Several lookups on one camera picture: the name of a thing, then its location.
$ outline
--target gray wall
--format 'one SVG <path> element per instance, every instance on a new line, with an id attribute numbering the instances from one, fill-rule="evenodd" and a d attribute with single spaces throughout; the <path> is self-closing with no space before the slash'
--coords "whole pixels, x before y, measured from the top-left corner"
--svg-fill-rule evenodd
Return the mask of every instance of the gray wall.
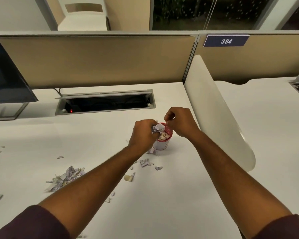
<path id="1" fill-rule="evenodd" d="M 37 1 L 0 0 L 0 31 L 51 30 Z"/>

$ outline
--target red cup rim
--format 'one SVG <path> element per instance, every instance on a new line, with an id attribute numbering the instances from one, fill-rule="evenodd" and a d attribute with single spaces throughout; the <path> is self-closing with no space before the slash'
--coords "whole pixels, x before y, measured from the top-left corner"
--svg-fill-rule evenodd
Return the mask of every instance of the red cup rim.
<path id="1" fill-rule="evenodd" d="M 168 132 L 166 132 L 165 130 L 164 130 L 164 132 L 166 132 L 168 135 L 170 135 L 170 137 L 168 138 L 168 139 L 166 139 L 166 140 L 164 140 L 164 141 L 160 141 L 160 140 L 158 140 L 157 139 L 157 141 L 158 142 L 167 142 L 167 141 L 169 141 L 170 139 L 171 139 L 171 137 L 173 136 L 173 130 L 169 130 L 170 132 L 168 133 Z"/>

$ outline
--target maroon sleeve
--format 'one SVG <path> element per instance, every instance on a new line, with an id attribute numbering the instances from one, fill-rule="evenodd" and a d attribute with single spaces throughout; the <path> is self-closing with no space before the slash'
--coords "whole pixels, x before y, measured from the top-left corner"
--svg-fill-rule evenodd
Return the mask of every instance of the maroon sleeve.
<path id="1" fill-rule="evenodd" d="M 32 205 L 0 230 L 0 239 L 70 239 L 64 225 L 39 205 Z"/>
<path id="2" fill-rule="evenodd" d="M 299 215 L 290 215 L 272 221 L 253 239 L 299 239 Z"/>

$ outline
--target red and white cup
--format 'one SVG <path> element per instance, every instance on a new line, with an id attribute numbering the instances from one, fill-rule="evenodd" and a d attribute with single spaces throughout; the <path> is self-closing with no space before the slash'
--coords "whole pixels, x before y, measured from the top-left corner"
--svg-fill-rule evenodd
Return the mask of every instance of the red and white cup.
<path id="1" fill-rule="evenodd" d="M 166 126 L 166 123 L 160 122 L 161 124 L 163 124 L 165 126 L 165 130 L 164 132 L 166 132 L 168 135 L 170 135 L 170 137 L 168 139 L 166 139 L 165 141 L 160 141 L 160 140 L 156 140 L 155 143 L 153 144 L 153 148 L 155 148 L 156 150 L 164 150 L 165 148 L 167 148 L 169 140 L 171 140 L 171 137 L 173 135 L 173 131 Z"/>

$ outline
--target white desk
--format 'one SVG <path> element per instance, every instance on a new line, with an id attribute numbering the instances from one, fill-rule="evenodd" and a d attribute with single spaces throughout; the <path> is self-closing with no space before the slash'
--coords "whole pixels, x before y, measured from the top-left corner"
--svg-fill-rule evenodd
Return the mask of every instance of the white desk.
<path id="1" fill-rule="evenodd" d="M 62 89 L 64 94 L 140 89 L 153 89 L 155 109 L 54 116 L 56 91 L 35 90 L 38 102 L 29 104 L 17 120 L 0 122 L 0 146 L 6 146 L 0 153 L 0 194 L 4 194 L 0 228 L 48 196 L 45 181 L 55 174 L 63 174 L 70 165 L 89 171 L 125 147 L 136 120 L 162 121 L 172 106 L 191 108 L 182 83 Z M 136 172 L 133 182 L 118 184 L 113 200 L 102 205 L 84 235 L 89 239 L 240 238 L 186 139 L 174 134 L 160 157 L 144 157 L 163 169 L 135 164 L 127 172 Z"/>
<path id="2" fill-rule="evenodd" d="M 256 156 L 251 175 L 299 214 L 299 93 L 295 77 L 216 81 Z"/>

